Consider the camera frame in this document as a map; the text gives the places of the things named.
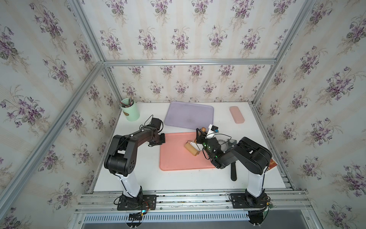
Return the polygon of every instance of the floral wallpaper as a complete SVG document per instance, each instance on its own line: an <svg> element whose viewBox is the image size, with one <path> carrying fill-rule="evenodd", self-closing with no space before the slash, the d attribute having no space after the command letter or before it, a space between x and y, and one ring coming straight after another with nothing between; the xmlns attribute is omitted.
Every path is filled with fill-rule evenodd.
<svg viewBox="0 0 366 229"><path fill-rule="evenodd" d="M95 98L101 101L100 106L90 99L88 91L59 137L45 153L6 218L2 219L4 228L11 228L14 224L15 228L52 227L55 224L67 228L78 195L91 191L94 171L106 152L120 109L102 75L97 77L90 89ZM32 127L28 121L19 128L25 125ZM11 175L8 169L11 163L14 161L1 156L1 184L8 181Z"/></svg>
<svg viewBox="0 0 366 229"><path fill-rule="evenodd" d="M251 101L269 65L111 68L122 96L139 102Z"/></svg>
<svg viewBox="0 0 366 229"><path fill-rule="evenodd" d="M0 1L0 192L96 64L75 19L64 0ZM117 101L98 76L1 228L67 228L118 117Z"/></svg>
<svg viewBox="0 0 366 229"><path fill-rule="evenodd" d="M81 3L106 59L204 59L275 57L304 0ZM309 30L332 2L318 8Z"/></svg>
<svg viewBox="0 0 366 229"><path fill-rule="evenodd" d="M365 1L316 1L257 105L324 228L366 223L365 9Z"/></svg>

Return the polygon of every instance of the wooden roller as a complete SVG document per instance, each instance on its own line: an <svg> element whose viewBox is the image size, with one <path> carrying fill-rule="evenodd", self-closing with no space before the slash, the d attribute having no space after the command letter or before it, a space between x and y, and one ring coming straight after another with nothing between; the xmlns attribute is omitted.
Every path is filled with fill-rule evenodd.
<svg viewBox="0 0 366 229"><path fill-rule="evenodd" d="M206 128L204 128L204 127L202 127L201 128L201 130L203 131L203 132L205 132L206 131ZM198 154L199 154L199 150L197 150L196 148L194 148L191 144L190 144L190 142L188 141L185 145L184 145L184 147L193 155L193 156L197 156Z"/></svg>

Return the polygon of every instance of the vent grille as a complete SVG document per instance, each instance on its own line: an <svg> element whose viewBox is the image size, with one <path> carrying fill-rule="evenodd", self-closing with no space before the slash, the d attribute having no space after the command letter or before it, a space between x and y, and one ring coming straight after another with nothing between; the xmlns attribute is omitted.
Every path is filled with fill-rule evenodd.
<svg viewBox="0 0 366 229"><path fill-rule="evenodd" d="M84 223L119 223L127 220L129 213L87 214ZM149 212L142 217L142 222L203 222L203 221L248 221L247 211L200 211L155 213Z"/></svg>

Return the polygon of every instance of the black handle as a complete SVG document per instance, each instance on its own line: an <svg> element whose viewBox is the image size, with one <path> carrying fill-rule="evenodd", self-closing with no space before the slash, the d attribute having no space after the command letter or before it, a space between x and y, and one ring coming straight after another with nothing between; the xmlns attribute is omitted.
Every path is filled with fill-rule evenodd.
<svg viewBox="0 0 366 229"><path fill-rule="evenodd" d="M236 181L236 166L235 162L231 163L231 180Z"/></svg>

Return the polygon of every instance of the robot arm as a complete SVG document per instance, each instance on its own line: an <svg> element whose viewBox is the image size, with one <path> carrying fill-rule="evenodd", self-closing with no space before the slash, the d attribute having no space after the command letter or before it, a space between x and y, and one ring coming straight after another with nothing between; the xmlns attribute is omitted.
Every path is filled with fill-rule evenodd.
<svg viewBox="0 0 366 229"><path fill-rule="evenodd" d="M161 124L160 119L153 117L149 125L141 127L135 133L125 136L115 135L112 139L104 167L119 177L126 197L137 197L141 191L133 172L136 166L137 148L147 141L149 146L165 143L165 134L159 134Z"/></svg>
<svg viewBox="0 0 366 229"><path fill-rule="evenodd" d="M207 133L197 128L197 143L203 145L203 149L216 168L223 169L239 160L249 170L246 198L248 206L256 206L265 196L263 193L264 172L272 158L271 152L247 137L243 137L237 144L223 152L221 145L214 137L217 133L218 128L213 125L209 126Z"/></svg>

